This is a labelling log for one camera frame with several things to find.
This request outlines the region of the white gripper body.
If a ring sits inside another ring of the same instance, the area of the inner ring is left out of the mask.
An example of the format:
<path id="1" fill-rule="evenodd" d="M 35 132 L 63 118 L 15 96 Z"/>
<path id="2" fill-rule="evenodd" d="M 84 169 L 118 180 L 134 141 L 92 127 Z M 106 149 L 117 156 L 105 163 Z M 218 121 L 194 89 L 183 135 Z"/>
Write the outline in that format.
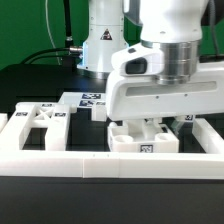
<path id="1" fill-rule="evenodd" d="M 136 44 L 112 55 L 106 85 L 113 120 L 224 112 L 224 62 L 201 63 L 196 42 Z"/>

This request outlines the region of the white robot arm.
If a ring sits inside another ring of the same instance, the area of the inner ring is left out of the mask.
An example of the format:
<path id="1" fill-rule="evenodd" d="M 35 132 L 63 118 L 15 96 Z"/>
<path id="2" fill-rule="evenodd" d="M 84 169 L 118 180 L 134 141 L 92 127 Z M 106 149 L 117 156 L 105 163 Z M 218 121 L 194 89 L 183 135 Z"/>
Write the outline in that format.
<path id="1" fill-rule="evenodd" d="M 201 20 L 223 0 L 90 0 L 87 73 L 113 120 L 224 112 L 224 62 L 201 63 Z"/>

